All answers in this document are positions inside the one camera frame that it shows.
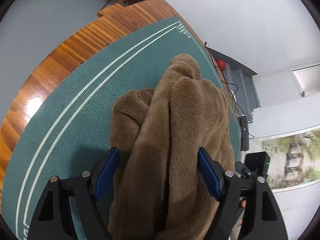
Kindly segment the person's right hand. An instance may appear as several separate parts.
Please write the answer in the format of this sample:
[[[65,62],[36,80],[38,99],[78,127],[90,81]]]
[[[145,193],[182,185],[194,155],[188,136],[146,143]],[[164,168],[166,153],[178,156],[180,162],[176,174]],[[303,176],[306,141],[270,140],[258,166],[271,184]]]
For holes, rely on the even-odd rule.
[[[245,207],[246,207],[246,200],[242,200],[241,201],[240,207],[241,207],[241,213],[240,213],[240,217],[239,217],[238,222],[237,222],[237,226],[241,226],[242,225],[242,221],[243,221],[243,217],[244,217],[244,211],[245,211]]]

